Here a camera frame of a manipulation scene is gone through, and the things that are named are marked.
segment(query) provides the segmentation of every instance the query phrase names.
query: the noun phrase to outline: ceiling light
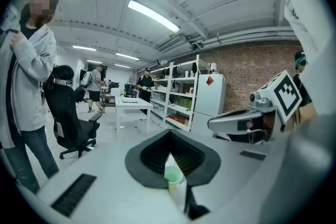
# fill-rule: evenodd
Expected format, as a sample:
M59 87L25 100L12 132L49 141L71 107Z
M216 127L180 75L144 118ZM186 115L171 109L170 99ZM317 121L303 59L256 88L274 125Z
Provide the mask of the ceiling light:
M92 61L92 60L87 60L88 62L94 62L94 63L102 63L102 62L97 62L97 61Z
M118 65L118 64L114 64L115 66L117 66L117 67L126 67L126 66L121 66L121 65Z
M128 55L125 55L125 54L119 54L119 53L116 53L116 55L119 55L119 56L124 56L124 57L131 58L131 59L134 59L134 60L137 60L137 61L139 61L139 58L132 57L132 56L128 56Z
M164 25L165 27L167 27L168 29L170 29L174 33L181 30L177 25L173 24L171 21L169 21L168 19L166 19L162 15L156 13L152 9L147 8L146 6L140 4L139 2L137 2L135 0L130 0L130 2L128 4L128 8L131 8L131 9L137 11L137 12L142 13L143 15L146 15L146 16L152 18L153 20L156 20L158 23Z
M73 46L73 48L75 48L75 49L82 49L82 50L94 50L94 51L96 51L96 49L93 49L93 48L80 47L80 46Z

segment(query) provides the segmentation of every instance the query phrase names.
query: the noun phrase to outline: white desk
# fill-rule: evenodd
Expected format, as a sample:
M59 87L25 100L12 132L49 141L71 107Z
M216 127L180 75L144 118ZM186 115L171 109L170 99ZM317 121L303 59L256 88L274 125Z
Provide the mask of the white desk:
M124 100L133 100L136 103L125 103ZM142 120L147 118L147 130L149 131L149 122L151 116L151 109L153 108L152 104L140 99L140 98L124 98L124 97L115 97L115 107L116 107L116 117L115 124L117 128L117 135L120 132L120 122ZM147 109L147 116L140 111L140 109Z

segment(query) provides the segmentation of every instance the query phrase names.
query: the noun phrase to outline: backpack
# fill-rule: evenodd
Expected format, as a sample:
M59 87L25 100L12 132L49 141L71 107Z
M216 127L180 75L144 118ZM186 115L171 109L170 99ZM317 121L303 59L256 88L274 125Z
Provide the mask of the backpack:
M92 84L92 73L88 71L84 74L81 86L84 88L90 87Z

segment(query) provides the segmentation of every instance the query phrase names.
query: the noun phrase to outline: chair armrest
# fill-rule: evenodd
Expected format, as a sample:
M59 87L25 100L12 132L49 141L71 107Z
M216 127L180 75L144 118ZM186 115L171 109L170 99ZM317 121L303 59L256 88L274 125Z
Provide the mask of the chair armrest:
M101 117L101 113L97 113L92 118L89 119L89 122L96 122Z

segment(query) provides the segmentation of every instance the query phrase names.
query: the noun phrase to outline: white wall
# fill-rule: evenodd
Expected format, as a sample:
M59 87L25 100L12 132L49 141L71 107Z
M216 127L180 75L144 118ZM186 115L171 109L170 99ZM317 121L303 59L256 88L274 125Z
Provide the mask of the white wall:
M136 73L129 71L127 69L108 67L106 72L106 81L109 79L114 82L119 82L120 93L125 89L125 84L130 77L136 78Z
M81 58L81 54L57 48L56 64L58 66L68 65L73 69L75 75L72 88L76 89L79 86L80 70L86 65L86 61Z

